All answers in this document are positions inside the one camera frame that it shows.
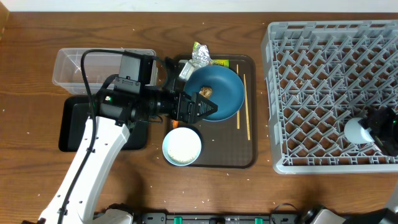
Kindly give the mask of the brown food scrap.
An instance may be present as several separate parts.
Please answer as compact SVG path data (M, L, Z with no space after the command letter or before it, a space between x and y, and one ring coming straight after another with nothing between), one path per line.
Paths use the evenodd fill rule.
M209 99L210 96L213 94L213 90L211 87L203 86L203 87L201 87L199 94L201 94L201 96Z

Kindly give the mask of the dark blue plate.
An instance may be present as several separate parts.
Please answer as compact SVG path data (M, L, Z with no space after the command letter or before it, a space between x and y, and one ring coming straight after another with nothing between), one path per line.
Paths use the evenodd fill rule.
M199 92L201 87L208 86L213 90L210 101L217 104L218 111L205 118L205 121L223 121L234 116L244 103L244 84L237 74L229 68L209 65L194 71L185 83L184 92L191 95Z

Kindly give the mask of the light blue cup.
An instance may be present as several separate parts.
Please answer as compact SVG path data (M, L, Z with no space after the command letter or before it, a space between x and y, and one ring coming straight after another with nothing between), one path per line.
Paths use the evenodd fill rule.
M352 118L345 124L344 135L350 143L367 144L374 142L369 129L363 128L360 124L363 120L363 118Z

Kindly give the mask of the light blue rice bowl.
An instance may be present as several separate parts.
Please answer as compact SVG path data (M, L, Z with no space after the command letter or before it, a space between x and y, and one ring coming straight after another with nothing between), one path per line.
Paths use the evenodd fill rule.
M167 133L162 143L165 159L175 166L188 166L201 153L201 139L190 128L176 128Z

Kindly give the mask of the wooden chopstick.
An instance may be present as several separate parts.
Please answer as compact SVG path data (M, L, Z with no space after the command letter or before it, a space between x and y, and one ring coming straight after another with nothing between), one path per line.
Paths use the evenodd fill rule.
M250 141L251 140L251 131L250 131L250 121L249 121L249 105L248 105L248 90L247 90L246 74L243 74L243 83L244 83L244 96L245 96L246 131L247 131L248 141Z
M239 64L236 64L236 74L240 80L239 77ZM240 88L238 88L238 102L240 102ZM236 128L240 129L240 107L238 108L237 112L236 112Z

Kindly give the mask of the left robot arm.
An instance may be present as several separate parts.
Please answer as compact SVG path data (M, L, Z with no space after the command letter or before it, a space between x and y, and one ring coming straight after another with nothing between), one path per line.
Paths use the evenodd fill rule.
M167 115L174 120L196 123L217 112L212 101L194 92L143 91L139 94L100 90L90 102L80 146L71 166L38 223L132 223L127 211L109 208L94 217L96 204L110 168L131 135L135 121Z

